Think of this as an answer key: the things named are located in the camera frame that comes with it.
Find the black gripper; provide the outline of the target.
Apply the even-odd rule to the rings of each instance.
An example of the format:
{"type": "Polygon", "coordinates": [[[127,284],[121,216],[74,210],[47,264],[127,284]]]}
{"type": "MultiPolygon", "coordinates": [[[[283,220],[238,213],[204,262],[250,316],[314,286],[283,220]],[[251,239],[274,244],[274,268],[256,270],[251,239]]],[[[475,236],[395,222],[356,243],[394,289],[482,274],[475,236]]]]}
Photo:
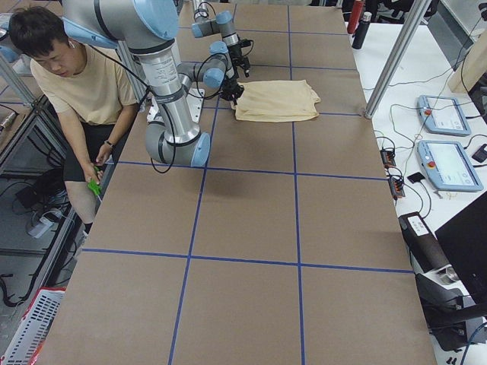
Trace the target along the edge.
{"type": "Polygon", "coordinates": [[[240,37],[227,37],[226,45],[234,70],[236,71],[238,68],[241,68],[246,76],[250,76],[250,61],[247,55],[253,50],[253,40],[241,39],[240,37]],[[243,53],[242,49],[247,47],[250,47],[250,51],[243,53]]]}
{"type": "Polygon", "coordinates": [[[225,78],[221,84],[221,98],[237,105],[238,99],[244,92],[244,87],[237,82],[236,78],[225,78]]]}

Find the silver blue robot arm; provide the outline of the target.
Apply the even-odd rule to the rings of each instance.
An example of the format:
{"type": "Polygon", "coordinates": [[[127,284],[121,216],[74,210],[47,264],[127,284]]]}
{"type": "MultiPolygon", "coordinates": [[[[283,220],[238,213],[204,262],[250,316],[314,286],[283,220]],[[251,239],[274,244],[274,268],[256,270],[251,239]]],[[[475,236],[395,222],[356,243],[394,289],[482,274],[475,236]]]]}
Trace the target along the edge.
{"type": "Polygon", "coordinates": [[[240,68],[244,76],[250,76],[249,53],[243,53],[243,49],[253,49],[253,40],[241,38],[235,29],[233,16],[229,11],[216,13],[213,6],[207,1],[192,1],[193,24],[191,26],[195,38],[208,37],[215,34],[221,35],[221,40],[228,48],[229,56],[236,75],[240,68]]]}
{"type": "Polygon", "coordinates": [[[123,41],[140,61],[163,119],[149,123],[146,129],[150,157],[167,164],[204,166],[210,136],[193,120],[186,97],[194,82],[220,89],[222,98],[232,102],[243,93],[237,68],[247,71],[250,63],[241,53],[242,40],[231,13],[223,11],[192,25],[194,37],[220,34],[221,40],[210,45],[210,56],[203,65],[190,68],[178,64],[173,55],[179,19],[172,1],[65,1],[62,7],[69,37],[112,49],[123,41]]]}

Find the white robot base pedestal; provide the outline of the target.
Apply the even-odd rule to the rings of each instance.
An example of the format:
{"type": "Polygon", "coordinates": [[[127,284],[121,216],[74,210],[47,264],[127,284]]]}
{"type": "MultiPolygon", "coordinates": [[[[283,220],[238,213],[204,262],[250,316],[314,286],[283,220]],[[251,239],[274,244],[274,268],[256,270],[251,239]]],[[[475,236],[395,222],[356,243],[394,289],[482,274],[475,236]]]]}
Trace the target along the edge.
{"type": "Polygon", "coordinates": [[[177,43],[163,52],[156,53],[156,56],[157,58],[151,59],[148,64],[142,65],[152,94],[147,122],[169,125],[168,115],[159,108],[157,98],[164,96],[172,100],[179,92],[186,102],[190,120],[199,123],[205,91],[193,86],[193,69],[190,64],[181,62],[177,43]]]}

